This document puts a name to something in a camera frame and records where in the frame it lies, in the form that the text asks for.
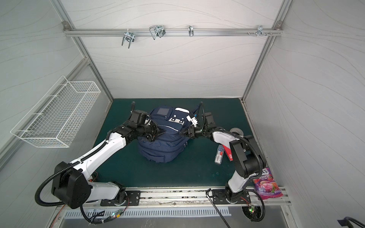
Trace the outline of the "red box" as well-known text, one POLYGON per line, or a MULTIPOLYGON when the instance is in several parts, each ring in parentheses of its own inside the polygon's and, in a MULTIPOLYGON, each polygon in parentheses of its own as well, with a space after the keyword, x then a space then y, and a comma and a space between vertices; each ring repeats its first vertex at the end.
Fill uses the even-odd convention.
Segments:
POLYGON ((225 150, 225 153, 229 159, 229 161, 233 161, 233 156, 232 156, 232 151, 229 147, 226 147, 225 145, 223 145, 223 148, 225 150))

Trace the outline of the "clear pen case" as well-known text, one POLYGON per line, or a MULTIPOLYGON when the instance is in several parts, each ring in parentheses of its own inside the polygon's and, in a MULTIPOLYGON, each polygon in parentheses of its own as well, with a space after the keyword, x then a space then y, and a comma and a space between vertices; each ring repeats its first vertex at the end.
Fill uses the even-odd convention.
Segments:
POLYGON ((225 153, 224 147, 223 147, 223 145, 220 144, 217 148, 217 153, 216 153, 215 160, 214 160, 214 162, 216 164, 222 163, 224 153, 225 153))

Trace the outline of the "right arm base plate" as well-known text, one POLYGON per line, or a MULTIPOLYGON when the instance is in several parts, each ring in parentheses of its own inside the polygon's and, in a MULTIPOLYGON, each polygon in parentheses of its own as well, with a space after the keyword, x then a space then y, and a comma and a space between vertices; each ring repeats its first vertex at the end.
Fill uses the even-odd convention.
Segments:
POLYGON ((248 191, 232 193, 229 189, 212 190, 213 202, 219 204, 251 204, 248 191))

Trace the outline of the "navy blue student backpack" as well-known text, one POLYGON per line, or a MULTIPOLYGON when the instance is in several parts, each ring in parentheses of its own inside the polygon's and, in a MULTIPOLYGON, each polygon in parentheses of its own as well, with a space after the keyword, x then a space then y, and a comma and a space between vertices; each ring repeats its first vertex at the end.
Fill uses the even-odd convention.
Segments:
POLYGON ((174 160, 187 146, 189 138, 180 135, 180 132, 192 125, 186 117, 196 116, 200 105, 192 111, 167 105, 156 107, 150 112, 150 118, 155 121, 165 133, 154 142, 146 138, 138 138, 138 151, 149 161, 167 163, 174 160))

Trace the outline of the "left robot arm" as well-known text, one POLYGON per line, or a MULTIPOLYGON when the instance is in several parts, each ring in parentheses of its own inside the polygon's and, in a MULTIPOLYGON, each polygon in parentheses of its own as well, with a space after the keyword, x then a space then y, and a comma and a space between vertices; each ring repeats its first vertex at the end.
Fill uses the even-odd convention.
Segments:
POLYGON ((110 130, 100 144, 71 163, 61 162, 36 190, 35 202, 43 207, 67 205, 77 209, 89 201, 109 200, 122 205, 126 193, 117 182, 91 182, 96 169, 133 140, 144 137, 153 142, 164 134, 148 113, 132 109, 129 118, 110 130))

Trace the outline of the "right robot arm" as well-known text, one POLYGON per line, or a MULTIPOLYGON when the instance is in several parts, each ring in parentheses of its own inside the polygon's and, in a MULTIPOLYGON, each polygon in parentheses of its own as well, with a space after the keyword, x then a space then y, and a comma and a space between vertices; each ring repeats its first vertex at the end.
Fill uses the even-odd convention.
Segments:
POLYGON ((235 172, 225 187, 225 197, 230 203, 236 203, 246 196, 249 182, 262 176, 265 160, 257 144, 248 137, 241 136, 218 127, 211 113, 203 115, 203 124, 199 124, 194 114, 186 117, 191 125, 181 135, 191 139, 206 137, 231 150, 235 172))

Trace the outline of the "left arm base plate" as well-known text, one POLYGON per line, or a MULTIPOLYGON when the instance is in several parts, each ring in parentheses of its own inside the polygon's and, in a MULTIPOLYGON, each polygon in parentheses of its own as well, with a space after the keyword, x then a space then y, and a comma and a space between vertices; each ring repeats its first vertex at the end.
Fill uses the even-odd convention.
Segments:
POLYGON ((138 206, 140 201, 140 191, 126 191, 123 190, 117 194, 114 199, 103 199, 100 206, 138 206))

